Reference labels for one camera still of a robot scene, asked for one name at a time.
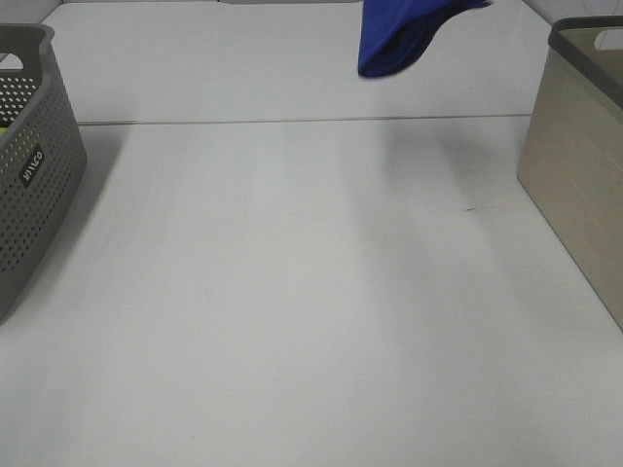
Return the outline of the blue microfibre towel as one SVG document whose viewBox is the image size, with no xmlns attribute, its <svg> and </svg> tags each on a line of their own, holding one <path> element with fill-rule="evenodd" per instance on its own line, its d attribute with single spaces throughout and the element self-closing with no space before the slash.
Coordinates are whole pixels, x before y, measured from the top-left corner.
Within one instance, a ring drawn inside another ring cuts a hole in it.
<svg viewBox="0 0 623 467">
<path fill-rule="evenodd" d="M 380 79 L 404 71 L 421 58 L 447 21 L 491 4 L 484 0 L 364 1 L 358 75 Z"/>
</svg>

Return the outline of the beige plastic basket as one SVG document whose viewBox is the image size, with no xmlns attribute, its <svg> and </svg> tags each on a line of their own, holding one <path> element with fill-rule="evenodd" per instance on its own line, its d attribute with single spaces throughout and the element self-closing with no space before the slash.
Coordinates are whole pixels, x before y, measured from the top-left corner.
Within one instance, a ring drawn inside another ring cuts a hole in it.
<svg viewBox="0 0 623 467">
<path fill-rule="evenodd" d="M 620 16 L 552 24 L 517 178 L 616 324 L 622 322 Z"/>
</svg>

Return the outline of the grey perforated plastic basket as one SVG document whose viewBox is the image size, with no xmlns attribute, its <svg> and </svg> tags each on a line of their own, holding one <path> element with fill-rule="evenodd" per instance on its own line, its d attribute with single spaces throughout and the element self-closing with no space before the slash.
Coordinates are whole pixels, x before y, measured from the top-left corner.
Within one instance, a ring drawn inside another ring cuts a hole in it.
<svg viewBox="0 0 623 467">
<path fill-rule="evenodd" d="M 75 197 L 87 153 L 42 24 L 4 23 L 1 52 L 1 315 L 9 316 Z"/>
</svg>

